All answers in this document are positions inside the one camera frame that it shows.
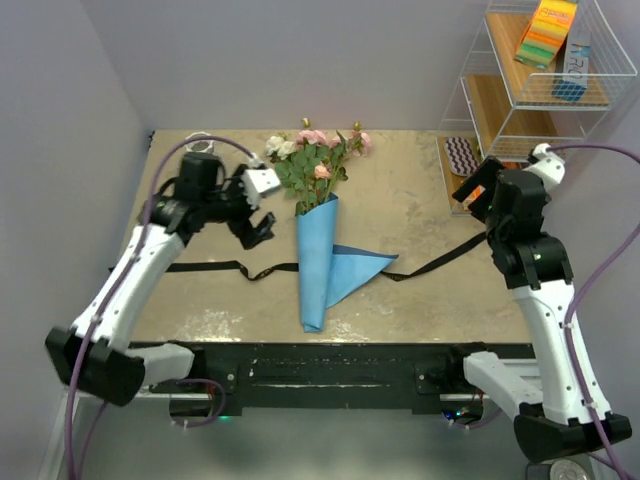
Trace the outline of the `pink white flower bouquet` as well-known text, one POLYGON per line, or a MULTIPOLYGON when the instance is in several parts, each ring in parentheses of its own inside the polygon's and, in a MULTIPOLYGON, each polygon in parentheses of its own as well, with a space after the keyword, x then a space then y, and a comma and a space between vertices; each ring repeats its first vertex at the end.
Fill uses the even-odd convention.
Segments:
POLYGON ((370 136, 359 121, 351 131, 336 131, 332 137, 301 119, 296 137, 284 132, 270 136, 264 154, 274 165, 285 196, 296 201, 296 215, 305 215, 329 201, 336 185, 348 179, 349 159, 366 156, 372 147, 370 136))

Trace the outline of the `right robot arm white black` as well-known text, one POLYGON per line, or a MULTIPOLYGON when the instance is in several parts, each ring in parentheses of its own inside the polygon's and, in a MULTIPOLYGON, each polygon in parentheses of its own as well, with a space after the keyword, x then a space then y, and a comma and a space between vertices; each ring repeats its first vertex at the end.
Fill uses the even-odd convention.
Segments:
POLYGON ((603 395, 582 339, 573 271, 563 243, 543 232, 543 209, 564 177, 563 160, 547 154, 523 170, 494 157, 454 193, 486 227, 494 265, 529 326, 540 387, 534 387, 495 353, 464 344, 445 369, 448 386, 487 394, 512 420, 520 450, 532 462, 587 454, 632 435, 628 417, 603 395))

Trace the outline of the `white ceramic vase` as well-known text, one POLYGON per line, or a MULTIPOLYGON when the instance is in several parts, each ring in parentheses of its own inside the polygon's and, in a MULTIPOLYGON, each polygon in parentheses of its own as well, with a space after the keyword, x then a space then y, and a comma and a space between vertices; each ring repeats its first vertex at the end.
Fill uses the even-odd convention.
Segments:
POLYGON ((193 132, 189 134, 185 140, 185 150, 187 152, 213 154, 215 151, 215 142, 210 139, 211 134, 204 131, 193 132))

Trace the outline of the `black ribbon gold lettering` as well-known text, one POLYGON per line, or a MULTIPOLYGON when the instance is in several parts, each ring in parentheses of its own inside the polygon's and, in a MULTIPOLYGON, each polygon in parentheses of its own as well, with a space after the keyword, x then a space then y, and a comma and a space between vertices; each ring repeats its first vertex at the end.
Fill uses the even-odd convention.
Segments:
MULTIPOLYGON (((438 258, 426 263, 422 267, 417 270, 409 273, 396 273, 389 271, 381 271, 380 275, 383 275, 390 280, 395 282, 401 282, 407 279, 411 279, 420 275, 428 274, 438 268, 443 267, 444 265, 460 258, 461 256, 469 253, 477 246, 479 246, 482 242, 486 240, 485 233, 479 233, 461 245, 457 246, 453 250, 439 256, 438 258)), ((230 261, 220 261, 220 262, 188 262, 188 263, 173 263, 167 269, 167 273, 186 273, 186 272, 214 272, 214 271, 239 271, 247 280, 249 281, 259 281, 262 280, 274 272, 295 272, 299 271, 299 265, 297 263, 280 263, 268 267, 256 275, 251 275, 249 269, 241 264, 237 260, 230 261)))

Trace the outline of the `blue wrapping paper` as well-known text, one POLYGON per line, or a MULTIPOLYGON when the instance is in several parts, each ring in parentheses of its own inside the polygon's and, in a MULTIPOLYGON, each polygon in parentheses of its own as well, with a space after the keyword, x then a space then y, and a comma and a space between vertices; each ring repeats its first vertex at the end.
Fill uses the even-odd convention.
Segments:
POLYGON ((326 310, 338 304, 385 268, 397 255, 335 243, 339 199, 297 217, 299 318, 306 333, 324 330, 326 310))

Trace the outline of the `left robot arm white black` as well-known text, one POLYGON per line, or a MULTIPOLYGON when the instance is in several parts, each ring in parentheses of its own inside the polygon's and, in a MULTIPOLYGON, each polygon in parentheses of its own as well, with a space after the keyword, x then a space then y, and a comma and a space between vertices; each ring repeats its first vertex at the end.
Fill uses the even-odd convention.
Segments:
POLYGON ((277 192, 276 172, 257 159, 220 179, 224 165, 212 154, 186 153, 177 176, 153 188, 121 258, 89 306, 68 329, 54 328, 45 348, 62 383, 124 406, 138 391, 168 380, 185 392, 200 390, 207 368, 200 354, 176 342, 130 349, 131 335, 161 277, 208 223, 226 224, 244 249, 273 236, 275 217, 251 216, 277 192))

